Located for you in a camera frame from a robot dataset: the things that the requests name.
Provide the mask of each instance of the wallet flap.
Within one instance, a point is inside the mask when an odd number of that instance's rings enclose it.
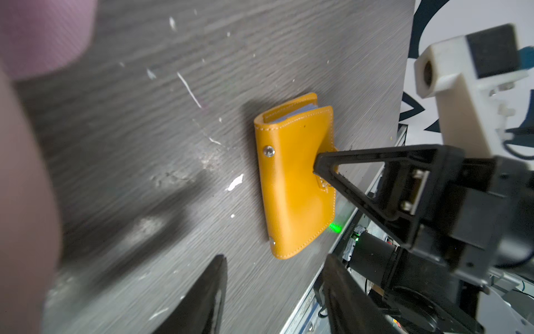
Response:
[[[317,95],[289,101],[254,120],[265,217],[278,259],[299,253],[334,220],[335,189],[313,173],[317,154],[336,150],[332,107],[284,118],[310,104],[317,106]],[[274,154],[264,153],[268,146]]]

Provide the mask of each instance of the table surface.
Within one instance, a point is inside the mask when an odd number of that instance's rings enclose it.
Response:
[[[149,333],[217,253],[229,272],[222,333],[280,331],[338,235],[272,256],[253,119],[313,91],[334,108],[339,149],[392,145],[413,8],[101,1],[79,62],[17,84],[64,226],[44,332]],[[358,182],[366,166],[345,172]]]

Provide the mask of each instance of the white paint speck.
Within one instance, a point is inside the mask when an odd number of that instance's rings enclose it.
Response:
[[[164,308],[164,309],[162,309],[162,310],[160,310],[160,311],[157,311],[157,312],[154,313],[150,318],[148,318],[148,320],[150,321],[150,320],[154,319],[155,317],[157,317],[158,315],[160,315],[160,314],[162,314],[163,312],[166,312],[166,311],[168,311],[168,310],[169,310],[169,308],[166,307],[166,308]]]
[[[174,18],[172,18],[172,16],[169,16],[169,24],[170,24],[170,28],[172,29],[172,31],[175,32],[176,22],[174,21]]]
[[[157,76],[154,74],[154,72],[150,71],[149,68],[146,69],[146,75],[150,78],[150,80],[154,80],[157,78]]]
[[[238,177],[236,177],[236,178],[232,181],[232,183],[230,183],[230,185],[228,186],[228,188],[226,188],[226,190],[228,190],[228,191],[232,191],[232,190],[234,190],[235,187],[237,187],[238,184],[243,183],[243,175],[244,175],[244,174],[241,174],[241,175],[239,175]]]
[[[213,139],[211,139],[211,137],[208,137],[209,141],[212,142],[212,143],[215,143],[217,145],[220,145],[220,146],[223,146],[223,144],[219,143],[218,141],[215,141]]]
[[[199,108],[202,109],[202,106],[201,106],[200,103],[197,101],[197,98],[195,97],[195,95],[193,95],[193,92],[192,92],[191,89],[189,88],[189,85],[188,85],[187,82],[185,81],[184,77],[180,74],[180,72],[176,72],[176,74],[178,74],[178,77],[179,77],[180,80],[184,83],[185,88],[187,88],[187,91],[189,92],[189,95],[191,95],[191,97],[193,98],[193,100],[195,100],[195,102],[197,103],[197,106],[198,106]]]
[[[145,279],[149,274],[150,274],[150,272],[149,273],[144,273],[141,276],[139,276],[137,279],[141,281],[142,279]]]

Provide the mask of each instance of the white stitching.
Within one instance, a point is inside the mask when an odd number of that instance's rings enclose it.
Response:
[[[297,119],[295,119],[295,120],[292,120],[292,121],[289,122],[289,123],[286,123],[286,124],[282,125],[281,127],[262,129],[262,128],[259,128],[259,127],[257,127],[256,125],[254,125],[254,128],[256,128],[256,129],[258,129],[258,130],[261,130],[261,131],[278,130],[278,129],[281,129],[281,128],[283,128],[283,127],[287,127],[289,124],[291,124],[291,123],[293,123],[293,122],[296,122],[296,121],[299,121],[299,120],[302,120],[302,119],[305,119],[305,118],[308,118],[308,117],[312,117],[312,116],[314,116],[314,115],[319,115],[319,114],[322,114],[322,113],[327,112],[327,111],[328,111],[328,109],[325,109],[325,110],[321,110],[320,112],[315,112],[315,113],[311,113],[311,114],[308,114],[308,115],[303,116],[303,117],[299,117],[299,118],[297,118]]]
[[[321,114],[323,113],[325,110],[319,112],[319,113],[314,113],[315,115],[316,114]],[[283,126],[281,126],[280,128],[283,128],[284,126],[287,126],[289,125],[290,123],[293,123],[295,121],[298,121],[299,119],[296,119],[294,121],[291,121],[289,122],[288,124],[285,124]],[[334,115],[332,113],[332,117],[330,118],[330,131],[329,131],[329,134],[330,134],[330,143],[332,144],[332,148],[335,150],[335,145],[334,145]],[[281,260],[285,260],[285,259],[288,259],[290,257],[292,257],[293,255],[295,255],[296,253],[299,253],[301,251],[301,249],[303,249],[304,247],[308,246],[318,235],[320,235],[321,233],[323,233],[326,228],[334,221],[335,219],[335,199],[336,199],[336,191],[334,190],[334,201],[333,201],[333,206],[332,206],[332,217],[330,218],[330,222],[327,223],[326,225],[324,225],[316,234],[314,234],[309,240],[307,240],[304,244],[302,244],[302,246],[300,246],[299,248],[295,249],[293,252],[289,253],[289,254],[286,254],[286,255],[280,255],[276,252],[273,252],[273,255],[277,258],[277,259],[281,259]]]
[[[310,103],[313,104],[313,101],[316,100],[315,98],[312,98]],[[295,104],[299,104],[299,103],[306,103],[308,102],[309,100],[308,99],[305,99],[305,100],[302,100],[302,101],[298,101],[298,102],[293,102],[291,104],[288,104],[287,106],[284,106],[282,109],[280,110],[273,110],[271,113],[268,113],[269,111],[266,112],[266,114],[263,116],[263,120],[265,121],[265,118],[267,117],[271,117],[271,116],[274,116],[274,115],[278,115],[279,113],[281,113],[282,111],[285,111],[285,110],[288,110],[290,107],[294,106]]]

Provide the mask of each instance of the screw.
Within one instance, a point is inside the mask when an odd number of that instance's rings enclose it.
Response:
[[[423,178],[424,175],[425,175],[424,171],[420,169],[414,169],[412,172],[413,178]]]
[[[403,200],[401,203],[400,203],[400,208],[403,210],[403,211],[410,211],[412,209],[412,206],[413,204],[411,204],[410,202],[408,202],[407,200]]]
[[[510,90],[512,88],[515,87],[515,83],[512,81],[512,82],[506,82],[506,83],[502,83],[499,85],[499,91],[505,91],[505,90]]]
[[[263,154],[267,157],[267,158],[272,158],[274,156],[274,148],[272,146],[266,146],[264,149],[263,149]]]

